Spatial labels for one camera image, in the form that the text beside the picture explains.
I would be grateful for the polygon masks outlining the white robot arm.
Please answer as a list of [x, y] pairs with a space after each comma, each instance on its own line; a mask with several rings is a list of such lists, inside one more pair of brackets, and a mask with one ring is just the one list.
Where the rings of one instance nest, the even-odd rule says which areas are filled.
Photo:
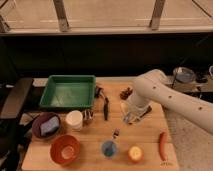
[[132, 84], [133, 93], [126, 101], [127, 111], [142, 116], [154, 101], [213, 134], [213, 103], [171, 89], [167, 86], [168, 81], [159, 69], [137, 76]]

